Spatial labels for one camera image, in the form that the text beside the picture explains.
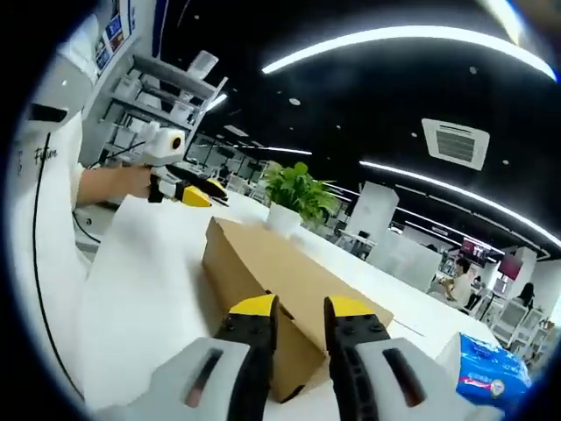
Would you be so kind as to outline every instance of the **cardboard box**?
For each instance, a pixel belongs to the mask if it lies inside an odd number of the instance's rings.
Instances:
[[[212,218],[202,264],[224,314],[267,291],[279,296],[273,396],[285,402],[329,379],[323,326],[326,296],[347,296],[372,308],[386,327],[393,315],[262,226]]]

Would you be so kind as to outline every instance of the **black ceiling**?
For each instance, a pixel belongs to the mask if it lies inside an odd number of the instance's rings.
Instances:
[[[528,5],[521,3],[525,11]],[[180,68],[202,49],[219,58],[207,80],[217,83],[229,77],[224,90],[228,99],[203,120],[201,130],[209,136],[221,134],[236,143],[242,138],[224,129],[235,125],[249,134],[244,142],[312,153],[245,149],[257,159],[305,161],[314,177],[337,180],[354,191],[365,180],[415,189],[469,212],[398,188],[401,207],[497,247],[525,244],[474,217],[475,212],[520,233],[553,257],[561,256],[559,247],[502,212],[427,182],[359,165],[360,160],[374,161],[448,182],[500,203],[561,238],[561,89],[546,75],[481,46],[436,39],[348,46],[270,75],[261,72],[303,47],[392,25],[447,25],[508,39],[477,2],[192,0],[182,13],[184,6],[185,0],[170,0],[161,58]],[[557,54],[561,50],[554,44],[556,32],[550,25],[541,31],[539,23],[535,27],[541,41],[555,60],[555,48]],[[301,105],[292,105],[290,98]],[[489,132],[483,169],[430,157],[422,118]],[[396,218],[403,217],[396,213]],[[420,219],[414,222],[431,227]]]

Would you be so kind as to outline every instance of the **air conditioner vent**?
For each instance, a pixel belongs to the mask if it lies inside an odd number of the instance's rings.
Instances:
[[[463,125],[423,119],[430,156],[480,171],[489,146],[489,133]]]
[[[462,161],[473,160],[475,140],[457,134],[437,131],[438,152],[441,155],[458,158]]]

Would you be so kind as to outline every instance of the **person's hand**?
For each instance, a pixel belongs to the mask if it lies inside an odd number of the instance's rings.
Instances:
[[[150,194],[150,168],[122,167],[121,177],[129,195],[147,199]]]

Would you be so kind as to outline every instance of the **office desk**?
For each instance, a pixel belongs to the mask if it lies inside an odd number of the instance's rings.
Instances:
[[[128,403],[153,370],[195,338],[214,333],[216,304],[201,266],[212,216],[262,224],[268,208],[232,192],[230,207],[191,208],[127,197],[92,265],[82,313],[82,365],[88,406]],[[325,239],[300,228],[295,246],[394,313],[388,330],[436,358],[456,332],[497,345],[481,322],[439,303]],[[327,382],[284,405],[269,402],[266,420],[306,414],[337,420]]]

